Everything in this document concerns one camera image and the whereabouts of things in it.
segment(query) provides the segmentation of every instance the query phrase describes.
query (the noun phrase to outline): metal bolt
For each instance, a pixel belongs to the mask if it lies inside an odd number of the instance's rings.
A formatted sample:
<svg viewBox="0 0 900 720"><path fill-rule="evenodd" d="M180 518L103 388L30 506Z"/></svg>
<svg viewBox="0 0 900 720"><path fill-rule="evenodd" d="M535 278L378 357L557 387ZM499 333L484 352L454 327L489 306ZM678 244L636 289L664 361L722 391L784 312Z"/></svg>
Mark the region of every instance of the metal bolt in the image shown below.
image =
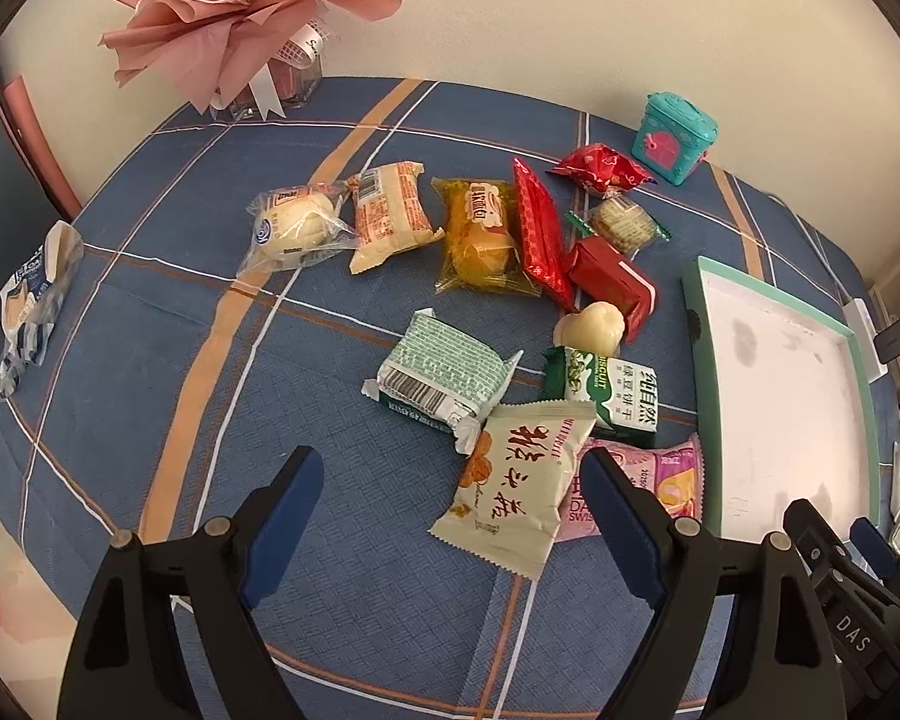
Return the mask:
<svg viewBox="0 0 900 720"><path fill-rule="evenodd" d="M214 517L203 527L207 536L223 536L230 530L230 520L226 517Z"/></svg>
<svg viewBox="0 0 900 720"><path fill-rule="evenodd" d="M110 537L110 546L114 549L127 549L133 541L133 531L120 529Z"/></svg>
<svg viewBox="0 0 900 720"><path fill-rule="evenodd" d="M790 537L787 536L786 533L776 531L770 534L770 546L772 546L773 549L778 549L780 552L786 552L793 545L794 543L790 541Z"/></svg>
<svg viewBox="0 0 900 720"><path fill-rule="evenodd" d="M693 517L681 517L674 522L674 528L681 536L693 538L700 535L700 524Z"/></svg>

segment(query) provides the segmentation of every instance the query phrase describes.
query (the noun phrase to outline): beige wall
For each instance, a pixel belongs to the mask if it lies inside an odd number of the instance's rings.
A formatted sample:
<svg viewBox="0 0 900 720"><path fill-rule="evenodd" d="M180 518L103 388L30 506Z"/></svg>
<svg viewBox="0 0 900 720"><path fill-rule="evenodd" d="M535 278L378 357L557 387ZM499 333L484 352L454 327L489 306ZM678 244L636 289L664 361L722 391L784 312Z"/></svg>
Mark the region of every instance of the beige wall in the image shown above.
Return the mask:
<svg viewBox="0 0 900 720"><path fill-rule="evenodd" d="M81 197L176 105L159 79L110 79L98 35L127 13L32 0L1 41ZM384 23L330 20L343 42L329 74L479 84L631 127L649 92L685 95L720 122L715 162L783 196L866 275L900 250L900 42L869 0L404 0ZM82 110L61 99L67 79Z"/></svg>

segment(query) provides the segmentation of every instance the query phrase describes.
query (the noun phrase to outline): container lid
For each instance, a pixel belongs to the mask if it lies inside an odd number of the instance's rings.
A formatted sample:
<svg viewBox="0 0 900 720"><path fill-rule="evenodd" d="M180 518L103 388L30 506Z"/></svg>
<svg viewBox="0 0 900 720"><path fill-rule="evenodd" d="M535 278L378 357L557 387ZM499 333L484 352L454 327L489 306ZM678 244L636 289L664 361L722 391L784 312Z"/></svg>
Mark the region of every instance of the container lid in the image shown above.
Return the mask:
<svg viewBox="0 0 900 720"><path fill-rule="evenodd" d="M682 124L698 138L711 143L717 140L717 122L689 100L673 92L655 92L649 95L649 100L658 113Z"/></svg>

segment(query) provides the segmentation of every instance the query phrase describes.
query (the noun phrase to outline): green snack package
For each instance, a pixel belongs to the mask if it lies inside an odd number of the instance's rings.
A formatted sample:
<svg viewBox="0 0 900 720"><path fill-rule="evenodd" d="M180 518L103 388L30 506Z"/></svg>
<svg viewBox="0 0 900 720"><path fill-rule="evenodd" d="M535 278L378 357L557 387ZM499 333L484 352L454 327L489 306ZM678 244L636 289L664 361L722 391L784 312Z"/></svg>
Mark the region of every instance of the green snack package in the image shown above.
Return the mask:
<svg viewBox="0 0 900 720"><path fill-rule="evenodd" d="M651 367L617 360L570 346L554 346L543 356L544 400L592 401L597 431L647 449L656 436L658 396Z"/></svg>
<svg viewBox="0 0 900 720"><path fill-rule="evenodd" d="M397 413L452 433L456 450L469 455L522 354L503 360L485 343L440 322L433 309L422 309L413 312L407 333L361 391Z"/></svg>

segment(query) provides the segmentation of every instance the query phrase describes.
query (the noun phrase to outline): teal container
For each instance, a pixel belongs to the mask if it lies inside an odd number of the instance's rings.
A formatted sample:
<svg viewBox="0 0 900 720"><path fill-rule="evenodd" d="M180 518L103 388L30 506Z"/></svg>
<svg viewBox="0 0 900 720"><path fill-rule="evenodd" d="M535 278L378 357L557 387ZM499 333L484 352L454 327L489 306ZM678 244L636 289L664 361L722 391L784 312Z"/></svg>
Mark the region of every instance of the teal container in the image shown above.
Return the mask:
<svg viewBox="0 0 900 720"><path fill-rule="evenodd" d="M682 184L717 140L717 122L673 92L648 97L634 157L671 184Z"/></svg>

